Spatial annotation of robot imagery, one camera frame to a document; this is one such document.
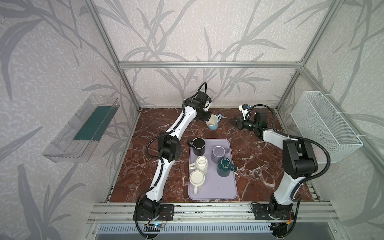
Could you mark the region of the light blue mug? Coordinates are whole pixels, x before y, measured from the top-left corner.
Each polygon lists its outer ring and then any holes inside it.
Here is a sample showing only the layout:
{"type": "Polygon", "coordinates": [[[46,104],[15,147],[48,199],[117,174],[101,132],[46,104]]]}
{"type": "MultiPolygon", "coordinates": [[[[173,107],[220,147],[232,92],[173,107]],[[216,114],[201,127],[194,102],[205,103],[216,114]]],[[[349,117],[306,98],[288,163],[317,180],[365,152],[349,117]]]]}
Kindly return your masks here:
{"type": "Polygon", "coordinates": [[[222,115],[214,115],[212,114],[210,119],[206,121],[208,128],[212,131],[215,131],[219,127],[219,122],[222,119],[222,115]]]}

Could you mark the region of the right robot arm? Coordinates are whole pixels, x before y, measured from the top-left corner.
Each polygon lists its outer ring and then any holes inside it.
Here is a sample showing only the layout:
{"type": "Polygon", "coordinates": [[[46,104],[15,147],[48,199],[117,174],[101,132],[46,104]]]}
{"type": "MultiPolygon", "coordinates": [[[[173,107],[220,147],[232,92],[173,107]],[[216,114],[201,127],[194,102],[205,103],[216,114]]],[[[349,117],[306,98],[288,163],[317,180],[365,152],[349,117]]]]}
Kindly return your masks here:
{"type": "Polygon", "coordinates": [[[293,203],[299,202],[295,196],[303,183],[316,179],[328,171],[331,156],[325,147],[314,140],[277,130],[275,120],[272,127],[268,127],[268,114],[265,112],[256,111],[254,119],[251,120],[251,113],[256,107],[264,107],[271,112],[272,117],[275,116],[274,111],[266,105],[243,104],[239,106],[243,116],[230,119],[230,123],[239,130],[247,129],[254,132],[260,140],[278,147],[283,152],[284,176],[279,187],[272,194],[267,208],[269,215],[275,217],[277,214],[290,211],[293,203]],[[326,156],[326,165],[317,174],[314,174],[318,171],[318,161],[313,145],[321,149],[326,156]]]}

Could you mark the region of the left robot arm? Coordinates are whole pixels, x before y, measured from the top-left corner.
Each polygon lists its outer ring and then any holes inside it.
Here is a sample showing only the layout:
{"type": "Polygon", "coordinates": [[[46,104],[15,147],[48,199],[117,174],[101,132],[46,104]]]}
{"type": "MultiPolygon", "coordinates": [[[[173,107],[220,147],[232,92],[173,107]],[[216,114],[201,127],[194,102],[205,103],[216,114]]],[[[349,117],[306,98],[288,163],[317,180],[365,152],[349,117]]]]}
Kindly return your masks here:
{"type": "Polygon", "coordinates": [[[208,121],[212,99],[207,94],[208,85],[202,83],[198,90],[182,103],[182,112],[174,124],[164,133],[150,140],[146,154],[158,160],[154,179],[148,190],[139,194],[137,210],[152,218],[157,216],[163,198],[163,191],[169,172],[176,160],[182,155],[181,138],[193,120],[208,121]]]}

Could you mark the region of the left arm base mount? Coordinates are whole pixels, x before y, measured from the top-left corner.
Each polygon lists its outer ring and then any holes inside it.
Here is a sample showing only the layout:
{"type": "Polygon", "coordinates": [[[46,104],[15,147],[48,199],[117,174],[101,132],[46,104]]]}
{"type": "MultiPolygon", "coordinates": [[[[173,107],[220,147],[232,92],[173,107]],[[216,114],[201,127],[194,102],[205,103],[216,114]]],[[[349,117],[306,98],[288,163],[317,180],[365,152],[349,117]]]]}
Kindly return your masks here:
{"type": "Polygon", "coordinates": [[[145,207],[144,205],[139,205],[135,211],[133,220],[134,221],[172,221],[175,213],[175,205],[172,204],[160,204],[152,207],[145,207]]]}

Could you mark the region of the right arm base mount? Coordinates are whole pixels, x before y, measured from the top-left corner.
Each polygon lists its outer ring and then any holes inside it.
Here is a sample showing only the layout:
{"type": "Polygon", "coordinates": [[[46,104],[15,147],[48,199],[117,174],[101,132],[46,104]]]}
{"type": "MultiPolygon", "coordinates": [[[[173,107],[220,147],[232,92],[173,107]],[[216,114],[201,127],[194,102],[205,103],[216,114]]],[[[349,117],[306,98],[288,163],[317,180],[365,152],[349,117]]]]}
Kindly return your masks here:
{"type": "Polygon", "coordinates": [[[293,204],[278,205],[274,203],[251,203],[255,220],[289,220],[292,218],[293,204]]]}

